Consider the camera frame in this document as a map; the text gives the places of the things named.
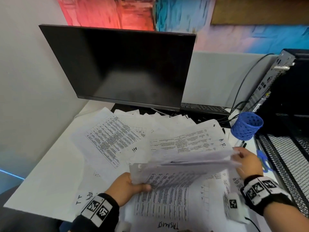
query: blue mesh pen cup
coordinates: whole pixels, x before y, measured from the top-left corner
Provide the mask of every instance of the blue mesh pen cup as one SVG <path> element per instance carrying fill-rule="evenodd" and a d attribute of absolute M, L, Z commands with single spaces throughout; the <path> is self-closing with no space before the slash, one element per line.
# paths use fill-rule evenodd
<path fill-rule="evenodd" d="M 250 140 L 254 134 L 263 126 L 261 117 L 252 112 L 242 112 L 231 128 L 231 133 L 239 140 Z"/>

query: keyboard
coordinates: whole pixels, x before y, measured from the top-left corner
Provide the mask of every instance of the keyboard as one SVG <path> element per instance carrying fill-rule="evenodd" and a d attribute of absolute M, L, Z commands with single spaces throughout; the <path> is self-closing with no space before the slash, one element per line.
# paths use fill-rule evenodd
<path fill-rule="evenodd" d="M 199 104 L 192 104 L 192 103 L 181 103 L 180 110 L 199 112 L 199 113 L 230 115 L 230 113 L 227 112 L 222 107 L 199 105 Z"/>

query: colorful painting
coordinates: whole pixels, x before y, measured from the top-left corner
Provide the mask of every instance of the colorful painting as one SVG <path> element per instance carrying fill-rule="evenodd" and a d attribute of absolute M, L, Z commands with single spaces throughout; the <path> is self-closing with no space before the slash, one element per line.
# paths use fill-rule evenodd
<path fill-rule="evenodd" d="M 58 0 L 68 25 L 196 33 L 194 50 L 309 49 L 309 26 L 210 25 L 215 0 Z"/>

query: black monitor screen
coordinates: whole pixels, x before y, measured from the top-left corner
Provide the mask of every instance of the black monitor screen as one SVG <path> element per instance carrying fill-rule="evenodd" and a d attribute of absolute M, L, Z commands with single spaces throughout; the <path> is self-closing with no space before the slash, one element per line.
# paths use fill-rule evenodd
<path fill-rule="evenodd" d="M 180 107 L 194 34 L 40 28 L 78 97 Z"/>

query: handwritten name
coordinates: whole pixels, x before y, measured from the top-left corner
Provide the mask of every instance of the handwritten name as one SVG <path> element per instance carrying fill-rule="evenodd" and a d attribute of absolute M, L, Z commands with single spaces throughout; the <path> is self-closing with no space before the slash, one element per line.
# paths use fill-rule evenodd
<path fill-rule="evenodd" d="M 159 222 L 158 228 L 161 228 L 161 227 L 167 227 L 169 229 L 179 230 L 178 222 L 170 222 L 170 223 Z"/>

